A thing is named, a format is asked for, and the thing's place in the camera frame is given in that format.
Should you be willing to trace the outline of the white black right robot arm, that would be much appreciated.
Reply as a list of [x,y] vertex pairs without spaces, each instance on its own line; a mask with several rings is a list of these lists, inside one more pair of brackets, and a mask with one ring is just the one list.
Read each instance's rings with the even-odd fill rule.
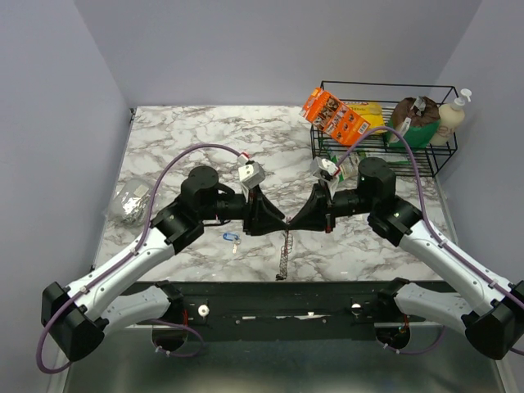
[[439,323],[491,359],[513,351],[523,335],[522,282],[512,283],[474,260],[427,220],[423,208],[397,196],[395,173],[384,160],[362,160],[352,190],[338,190],[339,169],[330,160],[317,157],[310,170],[318,183],[290,230],[330,233],[337,218],[366,214],[378,236],[421,260],[456,292],[439,294],[398,279],[392,292],[377,299],[382,318],[407,314]]

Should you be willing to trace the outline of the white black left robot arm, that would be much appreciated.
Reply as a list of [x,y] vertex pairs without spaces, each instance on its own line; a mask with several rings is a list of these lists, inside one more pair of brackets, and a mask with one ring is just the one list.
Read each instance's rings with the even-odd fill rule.
[[220,183],[215,169],[201,165],[182,182],[180,194],[147,221],[142,235],[101,268],[66,287],[57,282],[42,294],[41,323],[66,358],[90,355],[114,327],[110,305],[143,274],[179,254],[212,219],[240,220],[250,236],[283,230],[283,213],[262,193],[261,165],[249,160],[238,169],[241,192]]

